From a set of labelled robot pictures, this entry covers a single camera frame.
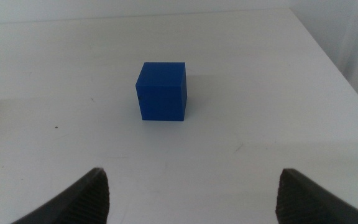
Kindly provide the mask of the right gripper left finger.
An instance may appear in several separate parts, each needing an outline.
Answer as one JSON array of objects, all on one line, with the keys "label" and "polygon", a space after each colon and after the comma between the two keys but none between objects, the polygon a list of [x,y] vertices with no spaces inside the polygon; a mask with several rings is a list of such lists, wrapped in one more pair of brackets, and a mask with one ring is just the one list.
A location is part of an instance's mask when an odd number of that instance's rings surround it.
[{"label": "right gripper left finger", "polygon": [[15,222],[105,224],[109,206],[107,175],[104,169],[94,168],[56,197]]}]

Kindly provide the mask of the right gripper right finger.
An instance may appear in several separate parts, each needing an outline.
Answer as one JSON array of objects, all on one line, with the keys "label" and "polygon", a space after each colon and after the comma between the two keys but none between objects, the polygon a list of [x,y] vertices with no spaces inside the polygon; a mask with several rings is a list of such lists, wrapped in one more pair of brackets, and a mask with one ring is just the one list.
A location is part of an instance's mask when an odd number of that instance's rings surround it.
[{"label": "right gripper right finger", "polygon": [[279,223],[358,224],[358,209],[296,169],[280,175],[275,213]]}]

